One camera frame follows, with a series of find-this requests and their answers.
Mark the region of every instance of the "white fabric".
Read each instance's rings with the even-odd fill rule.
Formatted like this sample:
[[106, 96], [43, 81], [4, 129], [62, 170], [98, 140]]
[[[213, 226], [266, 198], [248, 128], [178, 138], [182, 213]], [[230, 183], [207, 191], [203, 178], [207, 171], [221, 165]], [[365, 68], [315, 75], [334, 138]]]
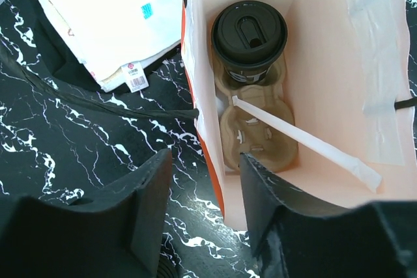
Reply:
[[[106, 91], [123, 83], [118, 69], [142, 67], [179, 43], [182, 0], [39, 0], [51, 24]], [[142, 7], [150, 5], [146, 16]]]

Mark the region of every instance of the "cup lid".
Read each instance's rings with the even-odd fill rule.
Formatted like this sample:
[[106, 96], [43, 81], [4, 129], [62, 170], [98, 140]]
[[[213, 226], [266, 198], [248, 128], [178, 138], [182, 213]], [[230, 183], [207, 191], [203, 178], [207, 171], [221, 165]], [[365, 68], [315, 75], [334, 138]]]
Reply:
[[229, 62], [264, 63], [282, 53], [287, 42], [287, 26], [272, 6], [260, 1], [241, 1], [218, 16], [212, 41], [215, 50]]

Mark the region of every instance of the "marble tabletop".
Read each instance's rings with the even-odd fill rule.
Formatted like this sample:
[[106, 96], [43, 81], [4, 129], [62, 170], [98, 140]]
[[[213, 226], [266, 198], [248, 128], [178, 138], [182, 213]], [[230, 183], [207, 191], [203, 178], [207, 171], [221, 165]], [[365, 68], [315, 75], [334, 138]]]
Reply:
[[[417, 0], [407, 0], [407, 18], [410, 88], [417, 96]], [[192, 107], [179, 53], [149, 76], [150, 87], [143, 92], [94, 94], [48, 76], [32, 29], [27, 0], [0, 5], [0, 38], [19, 63], [60, 90], [129, 109]], [[247, 233], [223, 224], [191, 120], [136, 120], [89, 111], [45, 96], [0, 63], [0, 193], [67, 203], [167, 147], [173, 153], [173, 181], [162, 254], [175, 255], [181, 277], [258, 277]]]

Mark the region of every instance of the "clothing tag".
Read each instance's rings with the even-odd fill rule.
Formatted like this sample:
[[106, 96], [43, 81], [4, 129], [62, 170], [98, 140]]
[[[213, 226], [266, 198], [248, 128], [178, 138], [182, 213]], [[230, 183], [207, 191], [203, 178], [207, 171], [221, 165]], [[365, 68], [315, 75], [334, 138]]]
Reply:
[[130, 92], [137, 92], [149, 87], [148, 80], [139, 61], [123, 65], [122, 71]]

